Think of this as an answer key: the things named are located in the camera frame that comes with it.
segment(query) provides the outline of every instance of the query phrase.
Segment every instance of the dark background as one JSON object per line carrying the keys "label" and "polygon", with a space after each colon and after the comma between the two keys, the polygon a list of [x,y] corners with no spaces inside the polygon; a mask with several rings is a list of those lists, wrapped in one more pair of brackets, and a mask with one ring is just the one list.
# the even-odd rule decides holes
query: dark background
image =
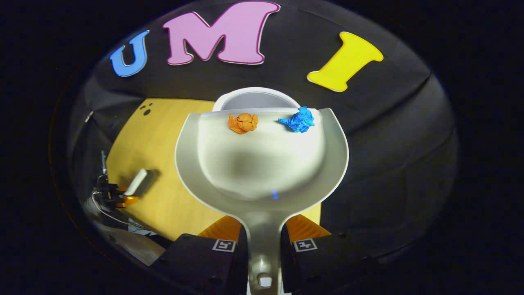
{"label": "dark background", "polygon": [[[60,204],[48,135],[62,92],[74,88],[118,40],[181,4],[47,1],[3,10],[5,294],[173,293],[102,241],[80,234],[78,229],[96,236],[84,220],[74,224]],[[441,218],[361,292],[523,294],[516,148],[522,2],[343,5],[386,27],[428,61],[452,98],[463,156]]]}

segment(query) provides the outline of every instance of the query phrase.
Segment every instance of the blue letter u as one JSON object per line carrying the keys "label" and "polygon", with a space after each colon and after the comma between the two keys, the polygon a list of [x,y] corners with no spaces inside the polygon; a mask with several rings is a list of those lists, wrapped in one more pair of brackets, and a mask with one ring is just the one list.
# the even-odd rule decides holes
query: blue letter u
{"label": "blue letter u", "polygon": [[124,63],[122,51],[124,48],[126,48],[125,46],[120,47],[113,54],[111,54],[109,59],[111,60],[113,69],[117,75],[121,77],[132,76],[140,72],[140,70],[142,70],[142,68],[146,65],[147,53],[144,37],[146,37],[148,33],[149,30],[142,32],[129,41],[129,44],[133,46],[133,53],[135,54],[135,61],[132,64],[126,65]]}

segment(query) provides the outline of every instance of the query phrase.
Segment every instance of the white dustpan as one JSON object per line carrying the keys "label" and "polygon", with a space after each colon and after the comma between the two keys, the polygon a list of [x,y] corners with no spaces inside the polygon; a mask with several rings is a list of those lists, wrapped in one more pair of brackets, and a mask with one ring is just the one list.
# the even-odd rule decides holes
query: white dustpan
{"label": "white dustpan", "polygon": [[[246,229],[253,295],[279,293],[282,226],[326,199],[347,169],[347,140],[333,111],[309,110],[315,126],[305,133],[278,122],[296,108],[253,108],[189,114],[178,137],[174,159],[186,189]],[[230,113],[257,114],[257,129],[235,133]]]}

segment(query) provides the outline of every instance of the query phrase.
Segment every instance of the orange crumpled paper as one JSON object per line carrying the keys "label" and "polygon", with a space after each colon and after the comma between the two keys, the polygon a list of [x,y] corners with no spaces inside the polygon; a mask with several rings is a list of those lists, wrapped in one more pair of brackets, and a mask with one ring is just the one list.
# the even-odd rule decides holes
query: orange crumpled paper
{"label": "orange crumpled paper", "polygon": [[234,118],[233,114],[230,114],[230,119],[227,123],[231,130],[235,131],[238,134],[244,134],[248,131],[253,131],[257,129],[258,117],[253,114],[248,113],[240,114],[238,117]]}

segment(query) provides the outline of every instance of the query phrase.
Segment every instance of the pink letter m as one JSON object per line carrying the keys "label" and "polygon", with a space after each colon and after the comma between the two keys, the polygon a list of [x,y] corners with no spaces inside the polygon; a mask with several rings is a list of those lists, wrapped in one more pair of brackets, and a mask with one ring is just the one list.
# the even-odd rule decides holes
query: pink letter m
{"label": "pink letter m", "polygon": [[224,37],[224,49],[217,54],[221,61],[234,64],[258,65],[264,62],[260,53],[260,38],[267,17],[280,10],[278,4],[265,1],[240,2],[228,8],[212,26],[196,12],[178,16],[164,24],[169,31],[170,65],[193,61],[186,44],[202,60],[209,60]]}

